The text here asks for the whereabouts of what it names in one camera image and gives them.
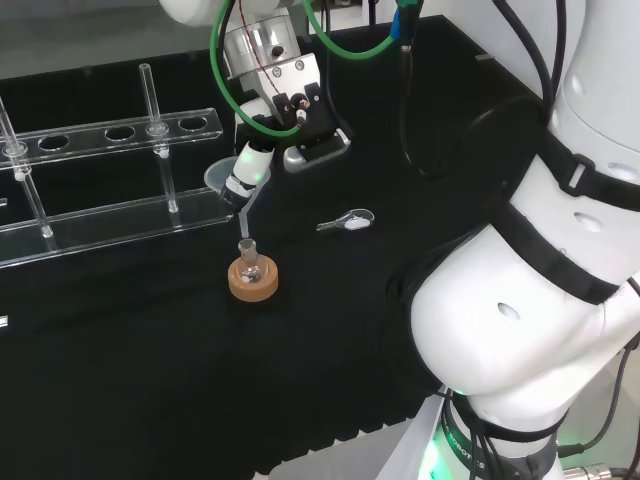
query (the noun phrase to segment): acrylic stand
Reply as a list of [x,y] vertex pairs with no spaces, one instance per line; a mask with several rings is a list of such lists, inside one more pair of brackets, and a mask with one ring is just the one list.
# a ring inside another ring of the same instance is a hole
[[[229,221],[231,212],[208,188],[176,193],[171,146],[222,135],[214,109],[161,114],[151,67],[140,65],[148,117],[16,135],[0,99],[0,171],[13,170],[34,220],[0,226],[0,268]],[[33,167],[92,156],[153,149],[164,195],[47,216]],[[0,198],[2,208],[11,199]]]

